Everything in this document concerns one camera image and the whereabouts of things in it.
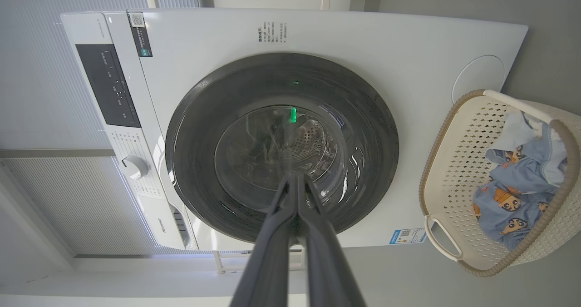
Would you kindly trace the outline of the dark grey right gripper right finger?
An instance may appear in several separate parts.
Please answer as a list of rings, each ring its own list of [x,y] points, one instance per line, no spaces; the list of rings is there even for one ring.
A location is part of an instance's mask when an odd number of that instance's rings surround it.
[[[363,295],[313,181],[297,177],[299,239],[307,252],[310,307],[365,307]]]

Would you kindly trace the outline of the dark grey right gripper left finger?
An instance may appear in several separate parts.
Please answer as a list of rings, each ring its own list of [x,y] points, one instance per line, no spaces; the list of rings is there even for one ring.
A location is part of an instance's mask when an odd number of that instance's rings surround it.
[[[231,307],[288,305],[289,248],[297,216],[296,174],[280,182],[243,271]]]

